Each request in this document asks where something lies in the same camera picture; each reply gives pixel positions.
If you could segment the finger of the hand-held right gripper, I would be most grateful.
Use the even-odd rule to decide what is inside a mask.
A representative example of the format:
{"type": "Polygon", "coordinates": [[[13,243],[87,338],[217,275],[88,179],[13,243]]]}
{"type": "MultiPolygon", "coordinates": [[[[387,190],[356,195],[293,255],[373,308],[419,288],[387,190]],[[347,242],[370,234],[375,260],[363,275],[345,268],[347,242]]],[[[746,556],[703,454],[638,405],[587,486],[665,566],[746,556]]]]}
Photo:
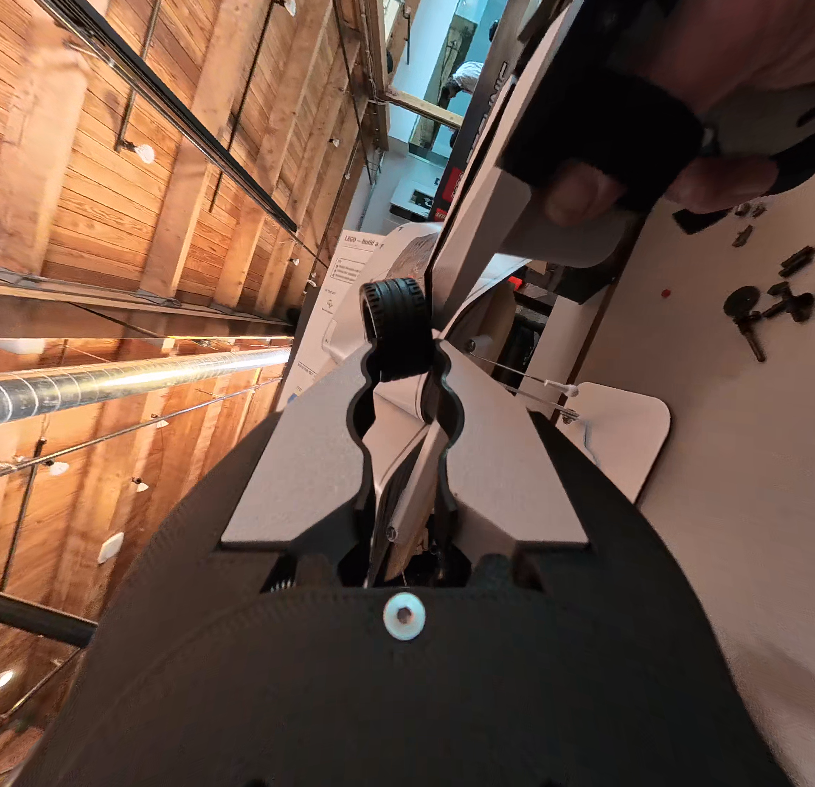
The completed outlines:
{"type": "Polygon", "coordinates": [[[504,85],[464,171],[426,273],[430,325],[444,330],[492,256],[554,172],[571,135],[568,75],[555,67],[571,29],[558,16],[518,76],[504,85]]]}

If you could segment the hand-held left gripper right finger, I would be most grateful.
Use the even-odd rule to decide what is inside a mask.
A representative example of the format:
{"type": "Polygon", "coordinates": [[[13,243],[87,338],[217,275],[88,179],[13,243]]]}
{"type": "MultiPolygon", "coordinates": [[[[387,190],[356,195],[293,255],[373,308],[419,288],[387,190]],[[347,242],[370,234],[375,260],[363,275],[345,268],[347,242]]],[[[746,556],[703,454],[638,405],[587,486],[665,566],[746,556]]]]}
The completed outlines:
{"type": "Polygon", "coordinates": [[[447,341],[436,341],[438,421],[451,431],[440,493],[465,555],[585,547],[588,539],[525,405],[447,341]]]}

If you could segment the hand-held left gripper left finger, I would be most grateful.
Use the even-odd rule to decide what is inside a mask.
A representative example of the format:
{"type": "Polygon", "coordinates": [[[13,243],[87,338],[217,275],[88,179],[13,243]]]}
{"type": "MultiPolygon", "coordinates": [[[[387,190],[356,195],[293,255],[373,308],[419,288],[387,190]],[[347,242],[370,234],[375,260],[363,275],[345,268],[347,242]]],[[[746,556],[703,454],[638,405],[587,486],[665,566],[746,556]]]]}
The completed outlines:
{"type": "Polygon", "coordinates": [[[375,508],[372,458],[380,378],[361,346],[282,412],[220,543],[225,548],[354,548],[375,508]]]}

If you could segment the black lego wheel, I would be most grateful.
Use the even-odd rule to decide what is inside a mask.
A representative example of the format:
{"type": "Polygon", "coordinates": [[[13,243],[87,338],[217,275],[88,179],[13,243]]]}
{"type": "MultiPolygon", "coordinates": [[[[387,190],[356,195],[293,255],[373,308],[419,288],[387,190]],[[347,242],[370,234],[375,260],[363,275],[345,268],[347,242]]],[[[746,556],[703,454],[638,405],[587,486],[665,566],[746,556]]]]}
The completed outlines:
{"type": "Polygon", "coordinates": [[[434,359],[430,311],[420,283],[410,276],[364,283],[360,310],[371,344],[372,377],[390,383],[427,374],[434,359]]]}

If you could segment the lego instruction book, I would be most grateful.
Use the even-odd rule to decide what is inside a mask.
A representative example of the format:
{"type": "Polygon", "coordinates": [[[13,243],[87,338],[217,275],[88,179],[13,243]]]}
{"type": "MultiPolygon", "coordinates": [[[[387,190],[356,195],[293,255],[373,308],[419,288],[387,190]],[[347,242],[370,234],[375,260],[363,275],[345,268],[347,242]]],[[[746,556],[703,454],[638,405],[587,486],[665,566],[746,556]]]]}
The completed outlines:
{"type": "MultiPolygon", "coordinates": [[[[424,287],[424,272],[430,262],[441,226],[438,223],[406,223],[390,232],[379,254],[389,269],[376,279],[410,277],[424,287]]],[[[495,360],[507,342],[516,315],[514,290],[508,279],[528,263],[527,259],[495,254],[477,279],[465,301],[441,336],[464,352],[475,341],[475,354],[495,360]]],[[[376,394],[422,419],[422,396],[426,374],[379,384],[376,394]]]]}

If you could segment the black lego set box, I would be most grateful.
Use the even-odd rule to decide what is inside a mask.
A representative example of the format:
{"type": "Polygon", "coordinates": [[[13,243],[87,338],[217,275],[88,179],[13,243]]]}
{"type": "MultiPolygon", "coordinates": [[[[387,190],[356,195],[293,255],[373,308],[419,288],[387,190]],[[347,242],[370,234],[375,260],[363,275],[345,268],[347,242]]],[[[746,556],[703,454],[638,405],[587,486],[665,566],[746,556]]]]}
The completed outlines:
{"type": "Polygon", "coordinates": [[[455,188],[460,182],[474,146],[483,133],[486,120],[497,96],[512,72],[512,61],[506,59],[506,51],[490,50],[483,62],[483,70],[474,95],[464,113],[462,125],[451,136],[451,154],[430,208],[428,221],[441,222],[452,204],[455,188]]]}

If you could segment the cluster of black lego pieces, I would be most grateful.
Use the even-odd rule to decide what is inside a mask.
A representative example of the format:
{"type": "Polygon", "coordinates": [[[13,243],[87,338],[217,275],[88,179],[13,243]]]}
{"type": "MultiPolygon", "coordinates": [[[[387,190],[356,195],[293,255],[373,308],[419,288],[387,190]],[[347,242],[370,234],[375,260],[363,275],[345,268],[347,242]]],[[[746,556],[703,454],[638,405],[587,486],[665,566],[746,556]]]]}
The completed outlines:
{"type": "Polygon", "coordinates": [[[725,300],[723,313],[737,327],[759,364],[766,363],[767,355],[756,336],[758,323],[782,315],[789,316],[797,324],[806,323],[812,318],[813,293],[794,293],[790,278],[812,265],[813,261],[813,246],[805,246],[781,262],[779,281],[767,291],[754,285],[744,285],[729,294],[725,300]]]}

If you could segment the person's right hand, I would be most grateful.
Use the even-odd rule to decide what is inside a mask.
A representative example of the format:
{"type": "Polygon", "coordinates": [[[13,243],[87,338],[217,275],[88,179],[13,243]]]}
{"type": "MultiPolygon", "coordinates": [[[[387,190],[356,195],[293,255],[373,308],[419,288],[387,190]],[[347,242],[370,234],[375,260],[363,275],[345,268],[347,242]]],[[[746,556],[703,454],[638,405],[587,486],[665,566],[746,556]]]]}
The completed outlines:
{"type": "MultiPolygon", "coordinates": [[[[814,0],[681,0],[636,71],[697,115],[739,90],[788,90],[813,83],[814,0]]],[[[768,158],[697,159],[668,200],[706,214],[767,194],[778,169],[768,158]]],[[[577,161],[541,198],[547,219],[572,227],[603,216],[624,187],[577,161]]]]}

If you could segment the white book stand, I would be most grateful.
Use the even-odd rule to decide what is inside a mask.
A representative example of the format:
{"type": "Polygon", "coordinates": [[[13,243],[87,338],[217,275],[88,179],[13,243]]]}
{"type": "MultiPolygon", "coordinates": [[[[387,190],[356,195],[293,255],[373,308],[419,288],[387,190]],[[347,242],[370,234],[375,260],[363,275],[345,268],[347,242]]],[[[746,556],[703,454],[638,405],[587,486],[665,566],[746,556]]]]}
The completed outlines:
{"type": "MultiPolygon", "coordinates": [[[[440,463],[451,431],[438,421],[441,374],[436,341],[433,365],[426,374],[422,396],[422,416],[427,426],[421,431],[420,445],[413,449],[415,460],[407,460],[409,472],[404,486],[396,491],[393,507],[388,509],[386,498],[382,498],[372,546],[369,573],[372,584],[392,580],[402,573],[429,519],[433,519],[430,537],[442,550],[443,559],[451,555],[450,546],[458,549],[453,541],[452,505],[443,504],[439,491],[440,463]]],[[[586,463],[596,466],[629,502],[635,502],[670,430],[667,405],[652,396],[599,384],[581,383],[577,392],[576,409],[561,412],[563,417],[571,417],[573,424],[552,426],[544,415],[527,409],[541,439],[544,442],[544,435],[551,430],[564,436],[585,457],[586,463]]],[[[555,448],[545,448],[554,464],[555,448]]],[[[574,494],[569,492],[577,484],[559,478],[577,514],[574,494]]],[[[537,549],[503,556],[513,559],[526,550],[537,549]]],[[[462,555],[472,565],[487,556],[462,555]]]]}

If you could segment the white printed sign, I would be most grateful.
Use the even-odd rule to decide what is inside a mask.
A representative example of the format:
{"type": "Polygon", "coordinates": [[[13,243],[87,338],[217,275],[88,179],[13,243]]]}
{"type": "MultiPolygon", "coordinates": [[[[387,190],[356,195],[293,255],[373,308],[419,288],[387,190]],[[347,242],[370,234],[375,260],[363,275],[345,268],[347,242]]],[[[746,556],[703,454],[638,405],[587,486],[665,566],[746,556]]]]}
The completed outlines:
{"type": "Polygon", "coordinates": [[[296,353],[288,389],[293,401],[314,382],[366,344],[360,307],[363,283],[382,279],[407,246],[401,230],[387,236],[343,231],[318,293],[296,353]]]}

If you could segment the silver spiral duct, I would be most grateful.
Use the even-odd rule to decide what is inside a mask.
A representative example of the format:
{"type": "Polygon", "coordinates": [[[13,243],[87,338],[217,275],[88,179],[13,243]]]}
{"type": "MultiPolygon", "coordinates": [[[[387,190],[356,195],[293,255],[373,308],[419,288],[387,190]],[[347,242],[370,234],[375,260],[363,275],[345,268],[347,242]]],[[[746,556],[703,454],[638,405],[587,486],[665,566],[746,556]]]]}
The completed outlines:
{"type": "Polygon", "coordinates": [[[283,365],[290,347],[55,367],[1,376],[1,424],[283,365]]]}

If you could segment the black ceiling track rail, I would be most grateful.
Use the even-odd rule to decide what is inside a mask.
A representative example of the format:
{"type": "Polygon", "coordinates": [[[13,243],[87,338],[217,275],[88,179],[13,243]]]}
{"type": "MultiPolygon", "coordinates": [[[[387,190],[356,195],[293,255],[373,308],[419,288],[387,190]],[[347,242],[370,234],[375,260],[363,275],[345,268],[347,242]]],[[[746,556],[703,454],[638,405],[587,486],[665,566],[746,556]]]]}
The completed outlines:
{"type": "Polygon", "coordinates": [[[262,211],[293,236],[297,224],[231,153],[205,128],[176,94],[133,51],[88,0],[34,0],[58,25],[74,35],[148,104],[234,182],[262,211]]]}

